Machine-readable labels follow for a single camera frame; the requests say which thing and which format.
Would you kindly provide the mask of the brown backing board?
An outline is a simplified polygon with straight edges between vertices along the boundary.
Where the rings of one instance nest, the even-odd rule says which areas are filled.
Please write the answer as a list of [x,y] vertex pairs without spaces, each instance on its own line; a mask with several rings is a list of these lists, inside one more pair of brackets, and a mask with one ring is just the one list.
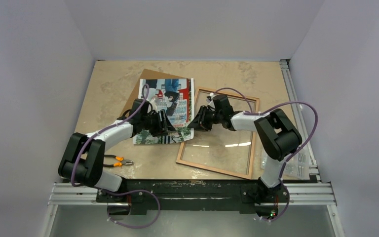
[[194,116],[194,81],[160,72],[144,70],[120,116],[129,116],[135,99],[156,101],[158,111],[165,110],[175,127],[184,127]]

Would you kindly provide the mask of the colourful printed photo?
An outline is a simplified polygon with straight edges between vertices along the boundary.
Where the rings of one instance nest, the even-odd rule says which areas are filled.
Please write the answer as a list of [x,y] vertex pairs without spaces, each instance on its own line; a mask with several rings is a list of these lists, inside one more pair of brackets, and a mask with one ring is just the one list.
[[181,143],[194,136],[193,129],[187,125],[193,117],[193,79],[141,79],[139,98],[147,95],[148,105],[145,112],[164,111],[166,117],[176,130],[164,136],[152,136],[145,129],[133,138],[134,145],[160,145]]

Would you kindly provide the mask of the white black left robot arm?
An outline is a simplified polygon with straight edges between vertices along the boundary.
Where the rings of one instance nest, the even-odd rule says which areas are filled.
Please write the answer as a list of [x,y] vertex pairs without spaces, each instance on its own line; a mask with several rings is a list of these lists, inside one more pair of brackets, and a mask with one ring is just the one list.
[[108,190],[114,201],[125,200],[127,188],[121,184],[123,178],[103,170],[105,152],[143,130],[153,137],[176,132],[165,110],[156,111],[150,102],[135,99],[132,108],[107,127],[92,133],[72,134],[62,155],[58,174],[69,179],[73,186]]

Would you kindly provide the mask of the blue wooden picture frame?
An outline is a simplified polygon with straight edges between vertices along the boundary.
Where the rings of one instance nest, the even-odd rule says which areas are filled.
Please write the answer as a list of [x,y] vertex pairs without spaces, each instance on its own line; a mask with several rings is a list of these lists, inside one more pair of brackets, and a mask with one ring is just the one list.
[[256,137],[253,132],[233,132],[217,124],[209,132],[194,132],[193,139],[181,143],[176,163],[232,177],[251,179]]

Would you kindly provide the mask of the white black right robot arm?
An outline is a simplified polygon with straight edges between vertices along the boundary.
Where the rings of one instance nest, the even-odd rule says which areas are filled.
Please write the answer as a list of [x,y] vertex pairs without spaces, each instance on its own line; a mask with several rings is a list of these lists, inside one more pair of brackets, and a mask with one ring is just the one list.
[[282,187],[282,173],[285,158],[293,155],[303,139],[291,120],[281,109],[264,114],[235,111],[224,94],[209,98],[212,105],[201,106],[188,128],[196,131],[210,131],[220,124],[230,131],[255,132],[268,155],[263,175],[258,180],[256,198],[269,201]]

